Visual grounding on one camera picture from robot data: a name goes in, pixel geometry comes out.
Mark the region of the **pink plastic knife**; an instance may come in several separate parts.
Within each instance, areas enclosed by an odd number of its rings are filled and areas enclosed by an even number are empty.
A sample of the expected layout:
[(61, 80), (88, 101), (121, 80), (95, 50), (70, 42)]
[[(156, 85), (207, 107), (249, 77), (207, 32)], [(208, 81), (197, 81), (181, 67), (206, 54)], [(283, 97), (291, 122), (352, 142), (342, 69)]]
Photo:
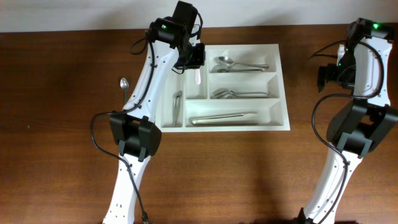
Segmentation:
[(194, 81), (196, 85), (199, 85), (201, 83), (201, 74), (199, 69), (194, 70)]

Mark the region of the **large metal spoon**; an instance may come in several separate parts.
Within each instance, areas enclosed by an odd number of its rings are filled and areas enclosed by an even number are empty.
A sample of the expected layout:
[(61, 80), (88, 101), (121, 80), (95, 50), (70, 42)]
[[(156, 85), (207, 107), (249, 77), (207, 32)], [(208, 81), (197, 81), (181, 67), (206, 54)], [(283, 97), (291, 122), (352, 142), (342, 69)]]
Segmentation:
[(211, 73), (236, 73), (236, 72), (263, 72), (263, 68), (233, 68), (226, 65), (216, 65), (210, 72)]
[(268, 64), (258, 65), (258, 64), (250, 64), (250, 63), (240, 63), (240, 62), (235, 62), (231, 58), (225, 57), (225, 56), (216, 57), (215, 60), (217, 62), (219, 62), (220, 64), (226, 65), (228, 67), (233, 67), (235, 65), (244, 65), (244, 66), (256, 67), (256, 68), (269, 68)]

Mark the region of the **small teaspoon dark handle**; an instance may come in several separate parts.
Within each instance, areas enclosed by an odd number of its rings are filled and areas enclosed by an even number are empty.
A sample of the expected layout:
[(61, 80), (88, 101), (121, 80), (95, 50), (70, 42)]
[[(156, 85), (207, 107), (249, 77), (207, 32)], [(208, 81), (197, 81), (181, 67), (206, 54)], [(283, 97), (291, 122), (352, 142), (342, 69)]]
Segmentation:
[(122, 78), (122, 79), (120, 79), (119, 85), (124, 92), (124, 104), (126, 104), (128, 101), (129, 83), (126, 78)]

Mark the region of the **metal tongs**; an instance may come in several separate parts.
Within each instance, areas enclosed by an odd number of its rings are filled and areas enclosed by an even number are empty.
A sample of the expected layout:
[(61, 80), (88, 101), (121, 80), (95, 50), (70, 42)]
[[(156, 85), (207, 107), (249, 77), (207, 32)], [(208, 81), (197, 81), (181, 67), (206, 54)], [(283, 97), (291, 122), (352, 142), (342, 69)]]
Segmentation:
[(205, 117), (191, 118), (193, 125), (238, 125), (238, 124), (258, 124), (259, 115), (257, 113), (232, 113), (220, 114)]

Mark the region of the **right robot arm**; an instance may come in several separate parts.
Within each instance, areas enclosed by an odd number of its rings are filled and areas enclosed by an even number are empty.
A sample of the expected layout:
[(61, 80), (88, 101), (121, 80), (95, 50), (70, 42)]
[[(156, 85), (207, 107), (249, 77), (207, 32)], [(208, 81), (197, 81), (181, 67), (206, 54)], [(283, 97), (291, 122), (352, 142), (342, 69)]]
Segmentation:
[(315, 193), (294, 223), (334, 223), (336, 209), (350, 177), (363, 158), (373, 152), (397, 124), (387, 91), (387, 65), (394, 41), (392, 26), (358, 18), (329, 63), (318, 69), (317, 87), (333, 82), (350, 90), (322, 97), (348, 98), (349, 103), (330, 121), (326, 138), (328, 155)]

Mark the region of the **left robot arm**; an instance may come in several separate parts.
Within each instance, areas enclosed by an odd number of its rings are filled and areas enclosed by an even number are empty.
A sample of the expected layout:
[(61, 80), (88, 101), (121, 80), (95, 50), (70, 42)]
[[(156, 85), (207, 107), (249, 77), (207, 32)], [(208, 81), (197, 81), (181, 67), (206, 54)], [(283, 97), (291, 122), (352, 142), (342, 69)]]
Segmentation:
[(158, 18), (146, 30), (146, 61), (138, 83), (121, 111), (107, 112), (118, 147), (118, 174), (103, 223), (134, 223), (135, 206), (142, 205), (139, 185), (162, 132), (155, 124), (158, 102), (171, 72), (183, 74), (205, 63), (205, 46), (199, 42), (198, 9), (179, 1), (172, 16)]

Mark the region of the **metal fork in tray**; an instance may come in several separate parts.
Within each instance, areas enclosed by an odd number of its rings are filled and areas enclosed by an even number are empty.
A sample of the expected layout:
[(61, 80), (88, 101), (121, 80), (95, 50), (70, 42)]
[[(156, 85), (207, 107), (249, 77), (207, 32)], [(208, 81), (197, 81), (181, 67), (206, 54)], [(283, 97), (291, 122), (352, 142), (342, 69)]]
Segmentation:
[(222, 91), (214, 95), (217, 99), (225, 98), (267, 98), (268, 93), (265, 92), (235, 92), (235, 91)]
[(212, 92), (212, 96), (221, 96), (221, 95), (260, 95), (260, 96), (268, 96), (269, 94), (266, 92), (239, 92), (239, 91), (233, 91), (227, 88), (219, 88), (215, 91)]

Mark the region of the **white plastic cutlery tray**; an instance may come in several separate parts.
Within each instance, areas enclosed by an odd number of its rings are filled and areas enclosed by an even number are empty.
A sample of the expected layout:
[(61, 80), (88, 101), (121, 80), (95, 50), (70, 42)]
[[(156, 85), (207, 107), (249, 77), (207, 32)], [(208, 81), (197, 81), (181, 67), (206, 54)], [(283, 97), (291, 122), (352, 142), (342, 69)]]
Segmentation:
[[(194, 82), (194, 72), (169, 75), (157, 107), (155, 123), (164, 133), (223, 132), (223, 131), (288, 131), (290, 130), (287, 102), (277, 44), (208, 45), (206, 61), (200, 69), (201, 83)], [(211, 73), (222, 65), (216, 57), (229, 57), (235, 62), (264, 65), (263, 72)], [(239, 92), (266, 92), (267, 98), (217, 99), (212, 92), (227, 88)], [(172, 124), (173, 94), (182, 90), (177, 125)], [(232, 113), (257, 113), (258, 124), (193, 125), (191, 118)]]

